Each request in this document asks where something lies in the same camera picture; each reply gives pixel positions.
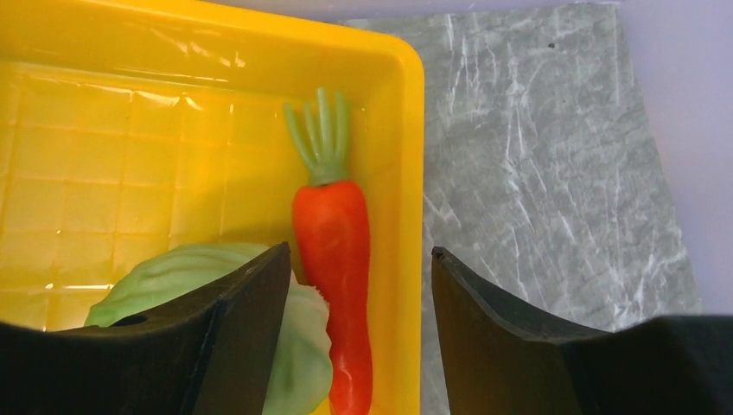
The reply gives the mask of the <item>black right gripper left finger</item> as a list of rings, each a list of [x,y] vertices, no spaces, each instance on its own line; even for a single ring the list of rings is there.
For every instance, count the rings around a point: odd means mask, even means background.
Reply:
[[[109,327],[1,327],[4,414],[260,414],[290,285],[279,243]]]

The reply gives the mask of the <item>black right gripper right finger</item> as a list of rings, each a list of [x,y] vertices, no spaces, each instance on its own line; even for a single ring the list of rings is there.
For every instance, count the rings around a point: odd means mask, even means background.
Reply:
[[[454,414],[729,414],[730,316],[617,332],[531,305],[435,247],[431,285]]]

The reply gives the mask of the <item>orange carrot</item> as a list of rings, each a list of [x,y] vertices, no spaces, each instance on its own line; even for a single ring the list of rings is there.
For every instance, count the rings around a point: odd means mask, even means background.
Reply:
[[[346,99],[341,92],[329,99],[325,88],[319,87],[316,103],[316,107],[303,106],[304,130],[291,104],[284,104],[290,138],[309,172],[307,185],[293,199],[292,224],[305,276],[329,306],[330,411],[367,414],[373,401],[367,323],[371,254],[367,202],[347,169],[350,121]]]

